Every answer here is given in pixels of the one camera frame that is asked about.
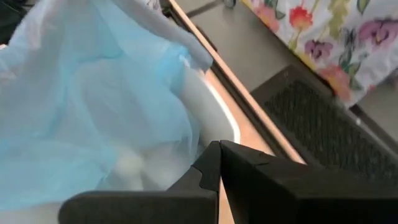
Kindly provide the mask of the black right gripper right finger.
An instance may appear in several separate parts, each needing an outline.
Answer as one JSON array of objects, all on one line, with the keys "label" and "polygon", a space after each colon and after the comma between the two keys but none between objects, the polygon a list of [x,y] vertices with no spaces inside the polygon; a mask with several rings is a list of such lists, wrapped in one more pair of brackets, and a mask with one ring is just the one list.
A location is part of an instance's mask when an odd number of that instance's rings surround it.
[{"label": "black right gripper right finger", "polygon": [[397,223],[396,190],[231,141],[220,147],[235,223]]}]

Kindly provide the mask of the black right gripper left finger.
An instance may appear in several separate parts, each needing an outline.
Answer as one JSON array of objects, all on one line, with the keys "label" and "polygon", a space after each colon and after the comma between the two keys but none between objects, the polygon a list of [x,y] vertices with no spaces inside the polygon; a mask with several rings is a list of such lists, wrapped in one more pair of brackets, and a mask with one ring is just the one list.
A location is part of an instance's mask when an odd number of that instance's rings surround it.
[{"label": "black right gripper left finger", "polygon": [[217,224],[220,142],[213,141],[165,191],[91,191],[64,202],[60,224]]}]

